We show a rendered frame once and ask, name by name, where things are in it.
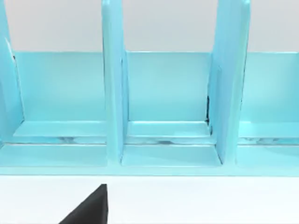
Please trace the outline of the light blue rack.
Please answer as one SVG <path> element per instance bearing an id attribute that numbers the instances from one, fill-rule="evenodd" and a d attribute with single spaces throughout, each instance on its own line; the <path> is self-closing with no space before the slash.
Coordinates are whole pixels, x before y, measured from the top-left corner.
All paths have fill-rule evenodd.
<path id="1" fill-rule="evenodd" d="M 218 0 L 209 52 L 16 50 L 0 0 L 0 175 L 299 177 L 299 52 L 249 52 L 253 0 Z"/>

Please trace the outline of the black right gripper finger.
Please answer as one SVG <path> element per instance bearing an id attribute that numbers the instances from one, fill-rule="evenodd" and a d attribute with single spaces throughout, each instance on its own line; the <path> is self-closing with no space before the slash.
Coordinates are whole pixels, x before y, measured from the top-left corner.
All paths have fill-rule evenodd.
<path id="1" fill-rule="evenodd" d="M 107 184 L 101 184 L 58 224 L 107 224 Z"/>

